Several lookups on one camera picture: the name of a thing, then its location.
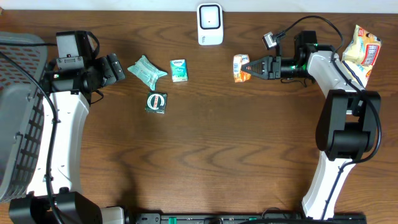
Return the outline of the orange white tissue pack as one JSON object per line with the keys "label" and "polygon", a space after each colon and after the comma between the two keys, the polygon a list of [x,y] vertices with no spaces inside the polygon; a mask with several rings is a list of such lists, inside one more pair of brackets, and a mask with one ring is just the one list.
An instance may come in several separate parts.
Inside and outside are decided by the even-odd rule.
{"label": "orange white tissue pack", "polygon": [[243,72],[242,66],[249,63],[249,55],[237,54],[233,57],[233,76],[235,83],[242,83],[251,79],[251,74]]}

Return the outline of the light teal crinkled packet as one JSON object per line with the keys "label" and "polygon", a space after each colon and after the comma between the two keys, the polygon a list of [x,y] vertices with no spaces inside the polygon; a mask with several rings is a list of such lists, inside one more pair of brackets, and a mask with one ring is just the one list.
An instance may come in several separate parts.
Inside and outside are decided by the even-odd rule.
{"label": "light teal crinkled packet", "polygon": [[167,75],[167,72],[155,67],[145,55],[136,61],[134,65],[128,67],[127,70],[133,73],[152,91],[155,91],[158,79]]}

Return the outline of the teal tissue pack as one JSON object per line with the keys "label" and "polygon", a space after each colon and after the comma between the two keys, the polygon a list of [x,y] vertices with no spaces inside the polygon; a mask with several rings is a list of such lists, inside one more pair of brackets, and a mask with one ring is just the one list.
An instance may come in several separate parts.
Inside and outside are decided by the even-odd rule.
{"label": "teal tissue pack", "polygon": [[173,82],[186,82],[188,80],[187,64],[185,59],[171,60],[170,69]]}

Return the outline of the dark green square packet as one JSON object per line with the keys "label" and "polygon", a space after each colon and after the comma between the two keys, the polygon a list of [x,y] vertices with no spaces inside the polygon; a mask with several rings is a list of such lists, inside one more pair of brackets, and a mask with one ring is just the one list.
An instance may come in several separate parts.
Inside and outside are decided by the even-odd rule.
{"label": "dark green square packet", "polygon": [[145,110],[149,113],[160,113],[164,114],[167,106],[167,94],[149,92],[146,101]]}

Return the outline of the cream snack bag blue trim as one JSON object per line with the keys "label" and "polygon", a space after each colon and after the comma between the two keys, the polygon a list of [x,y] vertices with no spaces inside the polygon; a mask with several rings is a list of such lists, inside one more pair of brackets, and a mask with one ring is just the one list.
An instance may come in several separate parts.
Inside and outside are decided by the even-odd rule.
{"label": "cream snack bag blue trim", "polygon": [[381,46],[380,38],[356,25],[353,39],[343,52],[341,62],[351,78],[363,88],[368,84]]}

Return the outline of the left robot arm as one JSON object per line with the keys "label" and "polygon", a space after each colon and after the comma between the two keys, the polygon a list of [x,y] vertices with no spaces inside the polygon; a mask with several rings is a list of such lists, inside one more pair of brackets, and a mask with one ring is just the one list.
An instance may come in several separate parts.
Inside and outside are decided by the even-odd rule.
{"label": "left robot arm", "polygon": [[1,33],[1,202],[14,223],[128,223],[81,191],[80,151],[92,95],[123,80],[89,31],[58,32],[58,57],[30,34]]}

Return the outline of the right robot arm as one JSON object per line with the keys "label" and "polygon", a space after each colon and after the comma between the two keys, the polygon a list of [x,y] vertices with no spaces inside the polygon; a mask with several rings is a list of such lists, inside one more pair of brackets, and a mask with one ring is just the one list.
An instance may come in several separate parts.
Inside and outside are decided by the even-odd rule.
{"label": "right robot arm", "polygon": [[295,36],[294,57],[282,58],[284,35],[263,35],[264,45],[275,49],[276,55],[244,64],[241,70],[264,80],[308,78],[323,92],[325,104],[315,131],[320,156],[302,210],[306,218],[329,221],[349,172],[367,160],[364,153],[373,156],[379,147],[381,97],[349,79],[336,49],[319,44],[312,30]]}

